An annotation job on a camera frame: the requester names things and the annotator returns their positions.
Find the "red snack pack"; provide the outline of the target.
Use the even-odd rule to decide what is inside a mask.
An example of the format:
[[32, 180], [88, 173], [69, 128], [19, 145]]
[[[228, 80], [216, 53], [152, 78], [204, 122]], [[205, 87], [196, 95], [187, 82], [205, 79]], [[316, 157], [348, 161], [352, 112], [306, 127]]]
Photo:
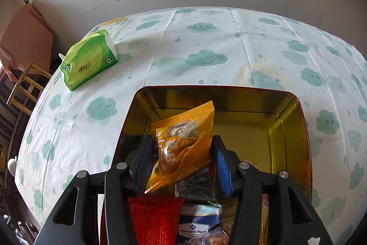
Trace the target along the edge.
[[129, 198], [128, 203], [137, 244], [176, 243], [184, 199], [139, 196]]

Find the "clear fried twist snack bag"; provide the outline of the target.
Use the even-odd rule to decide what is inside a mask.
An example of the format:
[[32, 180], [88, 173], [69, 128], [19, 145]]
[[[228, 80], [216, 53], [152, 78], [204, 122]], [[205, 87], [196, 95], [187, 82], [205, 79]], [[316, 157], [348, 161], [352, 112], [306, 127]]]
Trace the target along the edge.
[[208, 233], [202, 236], [195, 244], [200, 245], [227, 245], [230, 240], [234, 218], [227, 218], [221, 223], [210, 228]]

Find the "cloud pattern tablecloth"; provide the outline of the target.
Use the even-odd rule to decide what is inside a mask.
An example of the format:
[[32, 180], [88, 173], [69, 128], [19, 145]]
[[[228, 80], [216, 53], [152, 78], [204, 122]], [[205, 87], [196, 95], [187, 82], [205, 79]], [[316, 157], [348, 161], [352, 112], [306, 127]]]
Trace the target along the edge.
[[70, 91], [57, 70], [25, 130], [15, 182], [39, 225], [79, 170], [107, 170], [134, 94], [220, 84], [294, 93], [308, 124], [312, 203], [335, 244], [366, 213], [366, 60], [328, 32], [265, 12], [180, 8], [96, 26], [118, 62]]

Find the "orange snack packet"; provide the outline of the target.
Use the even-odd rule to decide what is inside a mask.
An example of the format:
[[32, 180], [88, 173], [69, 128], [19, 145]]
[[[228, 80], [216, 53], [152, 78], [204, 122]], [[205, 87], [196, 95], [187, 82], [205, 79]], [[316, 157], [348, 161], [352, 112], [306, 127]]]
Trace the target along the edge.
[[210, 163], [215, 107], [208, 101], [152, 124], [157, 160], [145, 194], [178, 182]]

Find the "wooden stool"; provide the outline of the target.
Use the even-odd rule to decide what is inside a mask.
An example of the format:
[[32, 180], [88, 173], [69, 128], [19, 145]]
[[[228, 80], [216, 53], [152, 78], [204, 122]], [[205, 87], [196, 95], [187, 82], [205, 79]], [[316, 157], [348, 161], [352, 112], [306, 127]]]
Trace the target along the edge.
[[[32, 71], [34, 71], [35, 75], [38, 75], [40, 78], [46, 78], [47, 80], [50, 80], [52, 77], [50, 73], [37, 66], [34, 60], [31, 60], [14, 85], [14, 88], [12, 89], [12, 92], [6, 102], [8, 107], [15, 106], [20, 112], [26, 114], [27, 116], [31, 116], [32, 114], [32, 110], [26, 106], [27, 100], [31, 100], [34, 104], [36, 104], [40, 98], [40, 95], [44, 91], [44, 87], [39, 82], [36, 82], [36, 80], [31, 78], [30, 73]], [[18, 93], [24, 95], [25, 100], [23, 103], [16, 99], [16, 95]]]

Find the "pink cloth covered furniture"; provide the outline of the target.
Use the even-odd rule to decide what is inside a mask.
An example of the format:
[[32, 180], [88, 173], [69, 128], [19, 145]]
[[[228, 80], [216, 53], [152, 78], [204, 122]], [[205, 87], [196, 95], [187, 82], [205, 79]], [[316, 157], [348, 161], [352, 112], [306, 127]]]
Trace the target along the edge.
[[12, 82], [14, 70], [24, 71], [31, 60], [45, 71], [50, 70], [53, 33], [44, 18], [31, 4], [21, 6], [1, 37], [1, 64]]

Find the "green tissue pack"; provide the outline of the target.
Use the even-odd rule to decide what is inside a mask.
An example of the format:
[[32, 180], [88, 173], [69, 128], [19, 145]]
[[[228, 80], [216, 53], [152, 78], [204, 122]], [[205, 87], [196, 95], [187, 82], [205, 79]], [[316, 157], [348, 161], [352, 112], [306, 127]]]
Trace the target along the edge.
[[60, 70], [66, 87], [73, 91], [117, 62], [116, 45], [102, 29], [71, 46], [62, 59]]

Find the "grey seaweed snack pack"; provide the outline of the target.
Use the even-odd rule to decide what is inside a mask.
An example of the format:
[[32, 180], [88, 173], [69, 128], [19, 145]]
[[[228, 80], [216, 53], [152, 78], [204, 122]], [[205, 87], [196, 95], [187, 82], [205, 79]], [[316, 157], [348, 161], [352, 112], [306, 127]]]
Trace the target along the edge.
[[215, 201], [215, 172], [210, 166], [175, 183], [175, 197], [188, 201]]

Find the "blue cracker pack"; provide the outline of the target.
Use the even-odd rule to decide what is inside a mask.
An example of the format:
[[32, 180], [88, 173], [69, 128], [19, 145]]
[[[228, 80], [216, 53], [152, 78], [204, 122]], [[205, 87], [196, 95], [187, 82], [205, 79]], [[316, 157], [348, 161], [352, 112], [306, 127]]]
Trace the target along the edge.
[[221, 221], [222, 206], [214, 203], [185, 203], [180, 211], [176, 244], [190, 244]]

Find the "gold red toffee tin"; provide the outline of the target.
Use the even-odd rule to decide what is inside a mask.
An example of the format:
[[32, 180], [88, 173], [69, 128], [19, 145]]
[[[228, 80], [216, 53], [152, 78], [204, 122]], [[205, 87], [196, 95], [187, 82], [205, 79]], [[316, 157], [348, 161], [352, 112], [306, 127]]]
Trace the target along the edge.
[[152, 123], [212, 101], [213, 134], [228, 150], [271, 174], [289, 173], [307, 198], [312, 196], [312, 158], [301, 103], [296, 95], [236, 86], [148, 86], [128, 108], [113, 163], [124, 161], [153, 135]]

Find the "white cup on floor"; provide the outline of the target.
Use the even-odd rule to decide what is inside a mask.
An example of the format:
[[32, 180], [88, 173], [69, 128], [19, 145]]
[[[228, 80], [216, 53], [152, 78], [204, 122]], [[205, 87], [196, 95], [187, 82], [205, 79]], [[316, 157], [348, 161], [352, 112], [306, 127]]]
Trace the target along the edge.
[[17, 157], [8, 160], [8, 171], [14, 177], [16, 174]]

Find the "red white box snack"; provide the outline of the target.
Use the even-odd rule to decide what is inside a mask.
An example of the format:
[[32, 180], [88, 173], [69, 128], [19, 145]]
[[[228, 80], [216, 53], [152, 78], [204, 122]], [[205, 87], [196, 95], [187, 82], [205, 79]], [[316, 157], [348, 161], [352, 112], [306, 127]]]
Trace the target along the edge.
[[263, 193], [261, 195], [261, 208], [268, 209], [269, 208], [269, 195]]

